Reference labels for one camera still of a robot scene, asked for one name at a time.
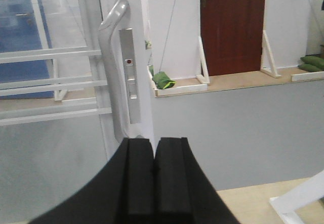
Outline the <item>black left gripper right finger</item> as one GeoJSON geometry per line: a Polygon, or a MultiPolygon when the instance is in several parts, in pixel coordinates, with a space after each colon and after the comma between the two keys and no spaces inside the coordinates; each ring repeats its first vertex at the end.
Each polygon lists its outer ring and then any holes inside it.
{"type": "Polygon", "coordinates": [[[204,174],[187,138],[161,138],[154,166],[156,223],[239,222],[204,174]]]}

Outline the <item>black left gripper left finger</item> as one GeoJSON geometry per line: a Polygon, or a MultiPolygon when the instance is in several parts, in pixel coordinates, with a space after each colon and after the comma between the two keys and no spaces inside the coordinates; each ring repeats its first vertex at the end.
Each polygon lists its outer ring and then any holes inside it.
{"type": "Polygon", "coordinates": [[[153,151],[145,138],[124,138],[98,174],[31,223],[152,223],[153,151]]]}

